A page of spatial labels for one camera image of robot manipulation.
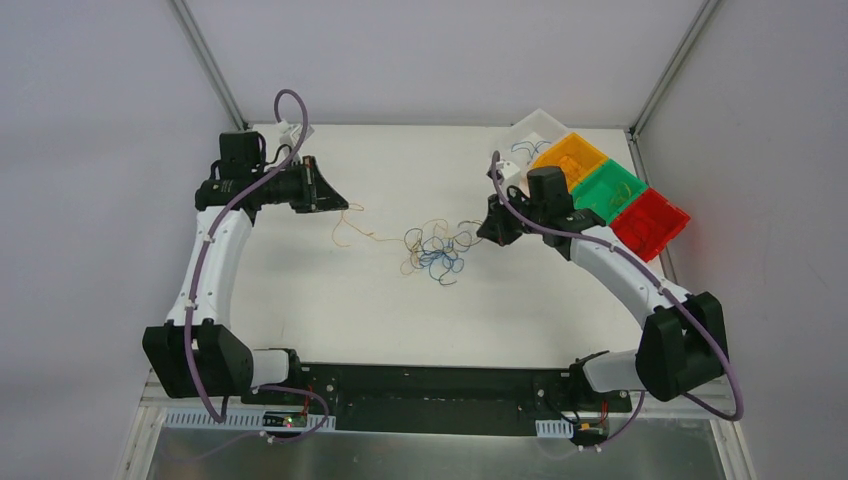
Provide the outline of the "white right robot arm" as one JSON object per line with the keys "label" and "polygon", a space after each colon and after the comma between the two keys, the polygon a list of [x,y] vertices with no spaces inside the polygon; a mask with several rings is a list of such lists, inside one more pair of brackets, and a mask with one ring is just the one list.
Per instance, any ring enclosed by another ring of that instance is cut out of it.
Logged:
{"label": "white right robot arm", "polygon": [[576,207],[560,168],[531,170],[528,193],[518,186],[518,171],[504,176],[494,165],[487,175],[495,192],[478,237],[506,246],[525,234],[540,235],[612,293],[641,329],[636,349],[575,362],[577,376],[567,384],[573,405],[593,409],[616,390],[670,401],[727,374],[724,315],[714,295],[692,294],[654,273],[597,213]]}

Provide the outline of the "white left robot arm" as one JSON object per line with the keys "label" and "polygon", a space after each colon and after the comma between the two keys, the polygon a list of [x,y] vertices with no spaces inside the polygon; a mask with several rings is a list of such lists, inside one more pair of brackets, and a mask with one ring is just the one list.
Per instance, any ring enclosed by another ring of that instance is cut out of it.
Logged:
{"label": "white left robot arm", "polygon": [[145,330],[142,348],[166,395],[173,399],[234,397],[266,384],[281,404],[297,402],[305,378],[284,348],[247,346],[231,329],[231,300],[241,255],[265,206],[287,204],[297,214],[342,211],[348,201],[321,173],[312,155],[293,152],[277,169],[256,131],[219,136],[220,157],[195,192],[195,239],[175,304],[160,326]]}

